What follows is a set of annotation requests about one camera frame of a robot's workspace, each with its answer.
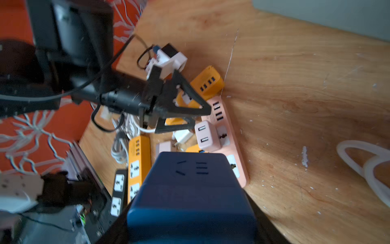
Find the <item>blue cube adapter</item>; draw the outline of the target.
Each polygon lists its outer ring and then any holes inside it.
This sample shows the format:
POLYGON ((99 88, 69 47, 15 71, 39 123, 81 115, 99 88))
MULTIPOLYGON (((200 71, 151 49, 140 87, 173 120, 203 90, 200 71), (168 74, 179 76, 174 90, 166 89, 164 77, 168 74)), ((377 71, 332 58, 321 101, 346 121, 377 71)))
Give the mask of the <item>blue cube adapter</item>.
POLYGON ((223 154, 162 152, 127 214, 131 243, 252 244, 257 222, 223 154))

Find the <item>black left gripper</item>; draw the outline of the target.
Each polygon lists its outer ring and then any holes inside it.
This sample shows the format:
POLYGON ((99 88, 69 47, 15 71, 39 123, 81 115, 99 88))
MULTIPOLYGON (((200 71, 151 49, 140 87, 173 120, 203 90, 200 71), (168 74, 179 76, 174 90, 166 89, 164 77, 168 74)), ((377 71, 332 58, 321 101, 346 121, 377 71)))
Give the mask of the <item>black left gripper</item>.
POLYGON ((177 70, 166 83, 160 79, 161 68, 153 67, 147 80, 110 70, 97 81, 71 95, 74 102, 88 101, 106 106, 110 111, 138 116, 142 126, 155 127, 155 134, 195 127, 193 117, 209 115, 211 106, 192 88, 177 70), (195 100, 202 108, 178 107, 174 103, 178 88, 195 100), (166 125, 167 118, 184 118, 186 124, 166 125))

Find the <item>small white plug adapter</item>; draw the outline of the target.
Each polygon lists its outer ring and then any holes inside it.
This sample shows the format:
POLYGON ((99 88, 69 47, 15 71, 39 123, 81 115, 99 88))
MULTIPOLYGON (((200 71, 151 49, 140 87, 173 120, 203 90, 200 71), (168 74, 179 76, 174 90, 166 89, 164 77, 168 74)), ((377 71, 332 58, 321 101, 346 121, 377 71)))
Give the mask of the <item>small white plug adapter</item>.
POLYGON ((194 135, 192 130, 179 130, 173 132, 172 139, 176 140, 176 144, 184 144, 194 135))

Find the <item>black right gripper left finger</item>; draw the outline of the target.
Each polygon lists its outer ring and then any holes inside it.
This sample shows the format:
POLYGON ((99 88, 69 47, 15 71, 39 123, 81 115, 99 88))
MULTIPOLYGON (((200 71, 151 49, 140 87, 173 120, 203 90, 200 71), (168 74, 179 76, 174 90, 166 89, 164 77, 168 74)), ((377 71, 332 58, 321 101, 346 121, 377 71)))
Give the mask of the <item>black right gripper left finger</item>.
POLYGON ((129 244, 129 230, 127 225, 127 213, 132 206, 132 202, 123 210, 120 216, 110 226, 110 228, 99 238, 96 244, 129 244))

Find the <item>black power strip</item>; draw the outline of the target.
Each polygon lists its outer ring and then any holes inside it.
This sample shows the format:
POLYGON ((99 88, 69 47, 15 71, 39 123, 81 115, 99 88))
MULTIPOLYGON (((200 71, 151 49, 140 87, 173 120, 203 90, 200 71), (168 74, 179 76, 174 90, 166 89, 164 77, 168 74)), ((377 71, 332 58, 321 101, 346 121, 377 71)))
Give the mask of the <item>black power strip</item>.
POLYGON ((110 215, 119 217, 128 205, 128 170, 118 169, 115 173, 110 215))

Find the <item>short yellow power strip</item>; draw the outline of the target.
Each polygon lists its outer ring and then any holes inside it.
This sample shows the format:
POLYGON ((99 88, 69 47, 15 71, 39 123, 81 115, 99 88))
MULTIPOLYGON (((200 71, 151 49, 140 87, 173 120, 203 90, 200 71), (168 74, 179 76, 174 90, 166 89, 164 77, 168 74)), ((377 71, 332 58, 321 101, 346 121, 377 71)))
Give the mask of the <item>short yellow power strip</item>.
MULTIPOLYGON (((206 67, 193 81, 190 82, 192 88, 205 100, 213 98, 225 86, 221 75, 213 66, 206 67)), ((180 91, 175 99, 178 107, 200 108, 197 103, 184 91, 180 91)))

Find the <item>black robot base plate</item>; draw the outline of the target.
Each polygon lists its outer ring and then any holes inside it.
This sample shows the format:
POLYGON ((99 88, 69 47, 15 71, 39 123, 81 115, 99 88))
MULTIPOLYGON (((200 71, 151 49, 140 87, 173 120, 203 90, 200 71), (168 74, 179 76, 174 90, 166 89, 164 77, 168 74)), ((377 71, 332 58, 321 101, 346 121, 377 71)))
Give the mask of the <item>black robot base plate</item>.
POLYGON ((110 215, 111 196, 95 174, 88 168, 73 180, 66 171, 41 176, 44 181, 39 207, 44 214, 54 214, 68 206, 82 206, 79 214, 85 220, 84 230, 95 244, 109 229, 115 218, 110 215))

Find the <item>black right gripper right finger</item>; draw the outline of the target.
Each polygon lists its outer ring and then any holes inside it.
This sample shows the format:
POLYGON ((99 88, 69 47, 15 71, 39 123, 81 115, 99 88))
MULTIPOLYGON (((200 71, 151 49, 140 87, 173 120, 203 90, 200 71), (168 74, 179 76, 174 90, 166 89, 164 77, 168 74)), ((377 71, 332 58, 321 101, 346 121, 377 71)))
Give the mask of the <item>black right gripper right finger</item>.
POLYGON ((257 220, 255 244, 290 244, 287 238, 272 224, 250 195, 244 191, 257 220))

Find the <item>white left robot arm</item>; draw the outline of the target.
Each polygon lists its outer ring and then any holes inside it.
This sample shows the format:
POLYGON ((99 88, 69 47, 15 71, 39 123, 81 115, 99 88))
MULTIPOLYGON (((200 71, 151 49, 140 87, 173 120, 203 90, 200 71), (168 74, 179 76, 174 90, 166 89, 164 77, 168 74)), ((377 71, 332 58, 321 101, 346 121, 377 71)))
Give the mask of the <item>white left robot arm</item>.
POLYGON ((211 106, 182 76, 186 60, 167 45, 146 80, 113 69, 113 10, 104 1, 27 1, 34 42, 1 41, 1 118, 57 110, 61 99, 88 101, 138 117, 141 129, 166 133, 195 127, 211 106))

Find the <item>pink power strip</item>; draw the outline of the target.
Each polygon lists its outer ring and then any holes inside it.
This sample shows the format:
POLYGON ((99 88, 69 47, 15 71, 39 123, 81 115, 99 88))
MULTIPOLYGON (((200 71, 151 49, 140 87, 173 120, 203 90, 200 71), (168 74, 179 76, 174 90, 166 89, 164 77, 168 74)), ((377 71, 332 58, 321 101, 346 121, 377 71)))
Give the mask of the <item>pink power strip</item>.
POLYGON ((249 183, 249 175, 225 103, 219 96, 207 102, 211 106, 211 114, 202 116, 202 121, 210 122, 216 129, 221 148, 215 152, 226 156, 240 186, 244 188, 249 183))

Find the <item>small pink USB charger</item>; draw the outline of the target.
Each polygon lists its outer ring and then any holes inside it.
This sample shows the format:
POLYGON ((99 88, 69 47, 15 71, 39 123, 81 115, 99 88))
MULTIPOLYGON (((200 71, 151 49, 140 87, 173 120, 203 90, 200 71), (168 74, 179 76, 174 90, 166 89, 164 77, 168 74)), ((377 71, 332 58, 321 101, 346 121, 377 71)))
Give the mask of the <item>small pink USB charger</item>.
POLYGON ((200 149, 213 152, 221 148, 215 126, 209 121, 202 121, 195 125, 197 143, 200 149))

